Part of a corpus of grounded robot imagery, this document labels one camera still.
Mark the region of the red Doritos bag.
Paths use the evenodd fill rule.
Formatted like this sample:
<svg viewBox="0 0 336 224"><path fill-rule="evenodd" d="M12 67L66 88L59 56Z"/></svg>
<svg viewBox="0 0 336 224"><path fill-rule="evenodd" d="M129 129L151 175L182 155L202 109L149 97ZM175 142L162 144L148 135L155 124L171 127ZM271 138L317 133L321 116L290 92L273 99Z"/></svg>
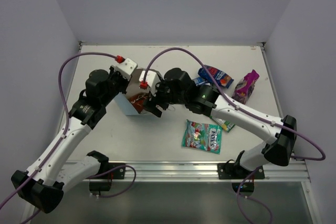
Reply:
<svg viewBox="0 0 336 224"><path fill-rule="evenodd" d="M147 93L141 92L128 98L128 101L131 103L137 113L141 114L144 111L143 103L148 98L148 96L149 95Z"/></svg>

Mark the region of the teal Fox's candy bag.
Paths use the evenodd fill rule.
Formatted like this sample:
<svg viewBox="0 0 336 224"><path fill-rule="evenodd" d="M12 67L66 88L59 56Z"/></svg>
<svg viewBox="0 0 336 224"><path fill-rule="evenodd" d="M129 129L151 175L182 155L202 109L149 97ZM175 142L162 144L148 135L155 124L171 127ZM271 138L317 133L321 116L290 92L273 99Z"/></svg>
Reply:
<svg viewBox="0 0 336 224"><path fill-rule="evenodd" d="M182 147L220 154L221 142L222 128L220 126L186 120Z"/></svg>

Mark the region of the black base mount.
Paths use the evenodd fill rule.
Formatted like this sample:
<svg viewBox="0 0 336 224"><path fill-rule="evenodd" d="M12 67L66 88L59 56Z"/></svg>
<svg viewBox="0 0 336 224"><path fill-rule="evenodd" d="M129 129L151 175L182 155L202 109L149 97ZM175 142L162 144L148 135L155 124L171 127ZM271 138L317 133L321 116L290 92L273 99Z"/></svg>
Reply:
<svg viewBox="0 0 336 224"><path fill-rule="evenodd" d="M255 223L242 206L242 200L251 200L262 206L269 214L269 220L267 223L273 222L273 214L270 208L262 203L260 200L252 197L251 195L244 195L245 192L253 193L255 188L255 180L265 179L264 168L262 166L257 167L253 171L248 171L238 166L233 159L229 159L224 163L217 164L217 173L219 180L237 180L238 182L232 183L232 189L234 190L236 202L240 213L243 215L248 223Z"/></svg>
<svg viewBox="0 0 336 224"><path fill-rule="evenodd" d="M104 192L108 192L112 188L112 182L114 179L124 179L125 178L125 172L127 168L133 171L133 178L131 180L131 183L126 188L124 188L123 190L117 193L113 193L109 195L104 194ZM118 164L115 163L113 165L107 165L107 167L104 168L102 171L103 171L102 173L98 173L88 178L89 180L92 180L92 179L105 179L106 180L105 182L90 182L89 183L90 194L95 196L96 198L104 198L104 199L114 198L114 197L117 197L117 196L120 196L126 193L133 187L135 180L136 180L136 176L137 176L135 168L125 163L118 163Z"/></svg>

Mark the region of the purple snack bag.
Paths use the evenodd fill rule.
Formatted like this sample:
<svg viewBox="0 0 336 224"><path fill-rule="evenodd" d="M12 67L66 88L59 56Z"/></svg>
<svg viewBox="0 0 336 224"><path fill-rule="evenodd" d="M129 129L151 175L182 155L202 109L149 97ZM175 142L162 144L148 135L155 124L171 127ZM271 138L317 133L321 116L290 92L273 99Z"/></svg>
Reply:
<svg viewBox="0 0 336 224"><path fill-rule="evenodd" d="M250 73L247 73L235 86L232 98L239 103L246 104L258 79L259 74L256 70L253 69Z"/></svg>

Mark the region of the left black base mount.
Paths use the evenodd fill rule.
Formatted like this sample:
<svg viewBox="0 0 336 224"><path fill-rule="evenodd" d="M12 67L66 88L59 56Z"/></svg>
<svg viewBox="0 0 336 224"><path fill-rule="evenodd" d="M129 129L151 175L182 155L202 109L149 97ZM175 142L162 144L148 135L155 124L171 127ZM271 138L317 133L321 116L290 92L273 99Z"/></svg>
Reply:
<svg viewBox="0 0 336 224"><path fill-rule="evenodd" d="M133 178L131 180L131 183L126 188L124 188L123 190L117 193L113 193L109 195L104 194L104 192L108 192L112 188L112 182L114 179L124 179L125 178L125 172L127 168L133 171ZM114 197L117 197L117 196L120 196L126 193L133 187L135 180L136 180L136 176L137 176L135 168L125 163L118 163L118 164L115 163L113 165L107 165L107 167L104 168L102 171L103 171L102 173L98 173L88 178L89 180L92 180L92 179L105 179L106 180L105 182L90 182L89 183L90 194L95 196L96 198L104 198L104 199L114 198Z"/></svg>

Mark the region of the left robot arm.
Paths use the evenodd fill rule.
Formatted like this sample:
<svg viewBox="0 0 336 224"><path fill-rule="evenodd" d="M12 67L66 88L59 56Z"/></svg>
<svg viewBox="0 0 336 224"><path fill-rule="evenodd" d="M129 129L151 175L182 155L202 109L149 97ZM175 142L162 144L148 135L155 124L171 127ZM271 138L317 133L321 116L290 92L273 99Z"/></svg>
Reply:
<svg viewBox="0 0 336 224"><path fill-rule="evenodd" d="M136 67L117 65L109 71L90 73L79 99L67 112L66 121L40 157L26 170L17 170L11 177L15 193L40 211L48 214L56 209L65 192L87 178L104 178L109 171L109 159L89 152L73 167L63 166L79 143L106 114L107 105L125 93Z"/></svg>

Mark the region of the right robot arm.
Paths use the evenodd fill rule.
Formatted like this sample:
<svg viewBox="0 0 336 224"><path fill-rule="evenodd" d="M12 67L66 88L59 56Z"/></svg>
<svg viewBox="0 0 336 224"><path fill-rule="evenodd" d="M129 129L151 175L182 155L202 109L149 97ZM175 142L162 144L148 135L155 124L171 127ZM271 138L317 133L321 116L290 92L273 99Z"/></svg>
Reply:
<svg viewBox="0 0 336 224"><path fill-rule="evenodd" d="M240 178L246 178L253 170L265 164L288 166L296 136L296 119L291 116L269 116L227 95L220 95L213 86L197 86L187 72L180 68L169 70L164 77L152 70L141 72L140 88L149 91L144 108L157 117L169 105L180 104L195 114L223 119L247 130L263 143L241 151L233 166L228 169Z"/></svg>

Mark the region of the blue white snack bag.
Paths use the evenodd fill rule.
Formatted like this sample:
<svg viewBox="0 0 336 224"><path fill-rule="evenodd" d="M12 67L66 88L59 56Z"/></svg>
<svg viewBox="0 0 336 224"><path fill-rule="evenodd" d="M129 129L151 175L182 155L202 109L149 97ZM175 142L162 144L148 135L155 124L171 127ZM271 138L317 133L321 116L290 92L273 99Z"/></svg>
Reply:
<svg viewBox="0 0 336 224"><path fill-rule="evenodd" d="M202 85L207 85L210 86L210 82L203 79L202 77L196 77L193 79L193 82L195 83L196 86L202 86Z"/></svg>

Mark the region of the navy sweet chilli crisp bag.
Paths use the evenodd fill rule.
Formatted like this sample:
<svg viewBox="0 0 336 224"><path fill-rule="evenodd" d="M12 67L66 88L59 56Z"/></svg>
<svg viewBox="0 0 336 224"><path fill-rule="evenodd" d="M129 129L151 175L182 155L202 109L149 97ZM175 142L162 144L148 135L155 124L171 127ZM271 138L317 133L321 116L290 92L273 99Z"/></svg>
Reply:
<svg viewBox="0 0 336 224"><path fill-rule="evenodd" d="M198 75L210 83L217 83L220 87L229 88L234 79L222 70L215 67L205 65L207 71L201 67L198 70Z"/></svg>

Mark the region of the green candy bag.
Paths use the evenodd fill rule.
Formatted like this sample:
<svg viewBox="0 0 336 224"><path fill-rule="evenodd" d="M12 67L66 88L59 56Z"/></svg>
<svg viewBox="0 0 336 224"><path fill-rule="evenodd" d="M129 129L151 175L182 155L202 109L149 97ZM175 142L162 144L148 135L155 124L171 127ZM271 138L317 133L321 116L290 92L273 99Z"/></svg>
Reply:
<svg viewBox="0 0 336 224"><path fill-rule="evenodd" d="M212 118L212 120L217 123L225 132L230 132L234 127L235 124L231 123L229 121L218 119L218 118Z"/></svg>

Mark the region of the aluminium front rail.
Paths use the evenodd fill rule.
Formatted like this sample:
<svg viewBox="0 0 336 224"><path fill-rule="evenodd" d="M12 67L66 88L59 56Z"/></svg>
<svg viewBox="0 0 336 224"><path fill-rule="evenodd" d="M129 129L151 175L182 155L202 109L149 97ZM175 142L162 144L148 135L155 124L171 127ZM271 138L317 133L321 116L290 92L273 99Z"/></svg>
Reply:
<svg viewBox="0 0 336 224"><path fill-rule="evenodd" d="M219 180L218 162L125 162L137 172L138 182L238 182ZM304 161L292 161L286 167L263 166L265 179L256 182L309 182Z"/></svg>

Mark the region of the light blue paper bag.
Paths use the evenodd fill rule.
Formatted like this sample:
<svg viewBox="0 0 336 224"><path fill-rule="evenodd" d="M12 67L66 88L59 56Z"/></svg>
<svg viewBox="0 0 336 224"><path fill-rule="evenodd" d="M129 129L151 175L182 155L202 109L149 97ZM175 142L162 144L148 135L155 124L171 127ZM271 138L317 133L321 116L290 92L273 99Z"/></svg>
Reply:
<svg viewBox="0 0 336 224"><path fill-rule="evenodd" d="M150 114L143 107L143 102L150 93L150 87L146 90L139 87L143 72L145 72L143 68L135 70L126 89L126 94L119 93L114 98L114 101L126 116Z"/></svg>

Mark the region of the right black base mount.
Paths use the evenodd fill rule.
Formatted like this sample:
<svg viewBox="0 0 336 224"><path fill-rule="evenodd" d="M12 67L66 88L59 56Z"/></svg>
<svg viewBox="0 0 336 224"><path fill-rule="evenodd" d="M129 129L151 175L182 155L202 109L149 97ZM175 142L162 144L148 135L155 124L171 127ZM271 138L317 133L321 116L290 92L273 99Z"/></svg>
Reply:
<svg viewBox="0 0 336 224"><path fill-rule="evenodd" d="M273 222L273 214L270 208L262 203L260 200L252 197L251 195L244 195L245 192L253 193L255 188L255 180L265 179L264 168L262 166L257 167L253 171L248 171L238 166L233 159L229 159L224 163L217 164L217 173L219 180L237 180L238 182L232 183L232 189L234 190L236 202L240 213L243 215L248 223L255 223L242 206L242 200L251 200L262 206L269 214L269 220L267 223Z"/></svg>

